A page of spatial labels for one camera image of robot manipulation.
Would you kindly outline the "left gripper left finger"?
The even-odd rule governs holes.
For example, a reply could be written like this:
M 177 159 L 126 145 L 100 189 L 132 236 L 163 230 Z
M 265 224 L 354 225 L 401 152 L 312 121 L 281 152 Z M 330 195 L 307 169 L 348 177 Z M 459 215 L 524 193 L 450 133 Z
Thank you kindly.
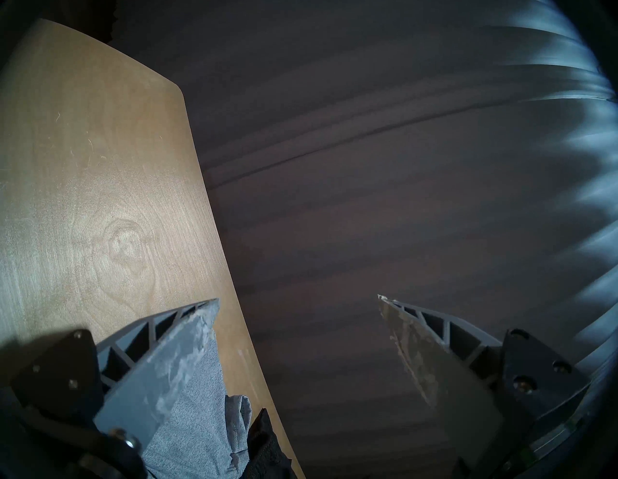
M 24 407 L 101 432 L 121 428 L 146 446 L 168 419 L 212 337 L 212 298 L 138 319 L 95 344 L 63 332 L 10 380 Z

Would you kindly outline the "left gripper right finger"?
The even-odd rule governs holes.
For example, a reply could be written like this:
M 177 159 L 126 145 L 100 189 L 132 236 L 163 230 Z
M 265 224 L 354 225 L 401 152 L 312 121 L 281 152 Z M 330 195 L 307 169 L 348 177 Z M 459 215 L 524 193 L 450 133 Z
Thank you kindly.
M 378 301 L 457 465 L 535 465 L 576 432 L 590 379 L 532 333 L 511 328 L 499 340 L 452 315 Z

